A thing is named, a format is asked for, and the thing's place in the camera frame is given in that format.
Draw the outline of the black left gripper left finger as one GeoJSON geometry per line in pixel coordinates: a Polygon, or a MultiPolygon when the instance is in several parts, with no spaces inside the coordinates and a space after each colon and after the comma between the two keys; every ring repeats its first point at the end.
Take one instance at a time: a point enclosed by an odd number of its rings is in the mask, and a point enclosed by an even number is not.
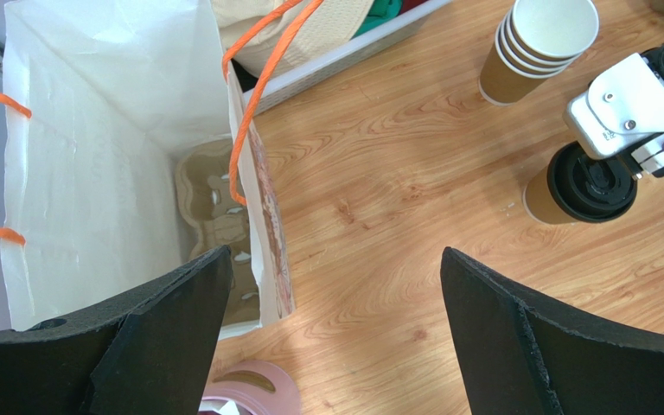
{"type": "Polygon", "coordinates": [[[25,331],[0,331],[0,414],[196,414],[232,256],[168,274],[25,331]]]}

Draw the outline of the single brown paper cup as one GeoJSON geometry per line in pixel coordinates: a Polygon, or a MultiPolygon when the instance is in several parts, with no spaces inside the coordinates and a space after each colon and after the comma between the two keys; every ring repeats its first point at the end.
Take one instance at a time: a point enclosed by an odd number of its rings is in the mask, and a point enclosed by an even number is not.
{"type": "Polygon", "coordinates": [[[527,213],[534,220],[547,225],[574,223],[576,220],[552,197],[547,178],[548,168],[545,167],[525,187],[522,202],[527,213]]]}

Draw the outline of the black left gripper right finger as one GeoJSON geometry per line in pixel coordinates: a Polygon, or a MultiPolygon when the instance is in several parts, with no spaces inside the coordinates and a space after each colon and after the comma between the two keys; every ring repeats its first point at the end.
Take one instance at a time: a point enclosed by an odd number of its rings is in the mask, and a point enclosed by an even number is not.
{"type": "Polygon", "coordinates": [[[474,414],[664,414],[664,334],[585,312],[451,247],[440,279],[474,414]]]}

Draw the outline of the grey pulp cup carrier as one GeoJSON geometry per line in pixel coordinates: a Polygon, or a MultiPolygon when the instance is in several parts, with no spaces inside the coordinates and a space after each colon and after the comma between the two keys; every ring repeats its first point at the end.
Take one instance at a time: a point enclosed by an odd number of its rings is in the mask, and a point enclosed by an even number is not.
{"type": "Polygon", "coordinates": [[[250,224],[245,207],[230,195],[231,139],[199,145],[176,167],[177,205],[196,236],[189,257],[229,246],[233,281],[223,319],[225,326],[257,321],[259,288],[252,273],[250,224]]]}

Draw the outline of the white paper bag orange handles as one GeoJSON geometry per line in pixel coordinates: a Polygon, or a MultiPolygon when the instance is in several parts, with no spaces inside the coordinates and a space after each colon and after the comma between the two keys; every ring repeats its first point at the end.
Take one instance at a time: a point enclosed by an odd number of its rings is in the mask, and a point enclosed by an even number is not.
{"type": "Polygon", "coordinates": [[[10,330],[82,310],[187,263],[196,244],[177,205],[177,164],[231,139],[229,189],[250,224],[257,321],[295,308],[265,149],[260,97],[301,26],[282,34],[250,99],[232,58],[277,7],[224,48],[209,1],[11,1],[4,5],[7,138],[0,151],[0,280],[10,330]]]}

